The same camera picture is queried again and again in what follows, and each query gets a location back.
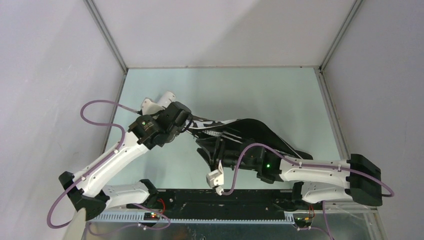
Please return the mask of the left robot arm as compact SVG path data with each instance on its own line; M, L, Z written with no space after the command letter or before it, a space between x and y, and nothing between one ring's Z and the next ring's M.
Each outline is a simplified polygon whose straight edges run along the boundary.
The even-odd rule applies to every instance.
M58 179L75 210L85 209L85 220L89 221L116 206L156 206L157 190L149 180L116 186L108 182L136 158L172 142L188 129L192 119L191 110L178 101L156 113L140 113L128 130L121 131L121 139L95 161L76 173L63 172Z

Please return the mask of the black racket bag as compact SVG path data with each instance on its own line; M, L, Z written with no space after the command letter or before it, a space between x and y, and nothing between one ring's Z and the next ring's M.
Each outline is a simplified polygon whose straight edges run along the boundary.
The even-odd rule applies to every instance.
M295 149L265 123L253 118L218 121L194 116L187 131L195 140L220 139L218 158L223 167L234 168L242 150L252 143L267 145L290 157L313 159L311 154Z

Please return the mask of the white shuttlecock tube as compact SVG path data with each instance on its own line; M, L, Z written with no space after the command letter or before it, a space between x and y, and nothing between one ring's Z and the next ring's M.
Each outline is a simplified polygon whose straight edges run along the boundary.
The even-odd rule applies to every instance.
M176 100L176 96L171 91L166 91L156 102L160 107L167 108L172 102Z

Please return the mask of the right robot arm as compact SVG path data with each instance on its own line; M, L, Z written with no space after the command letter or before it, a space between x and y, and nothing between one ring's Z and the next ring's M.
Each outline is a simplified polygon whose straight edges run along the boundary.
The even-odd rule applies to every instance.
M209 137L196 140L197 152L209 165L208 185L219 196L231 195L239 170L256 172L261 181L292 182L291 204L304 209L322 201L352 200L380 207L383 204L381 170L361 154L348 159L319 162L283 154L263 143L241 143Z

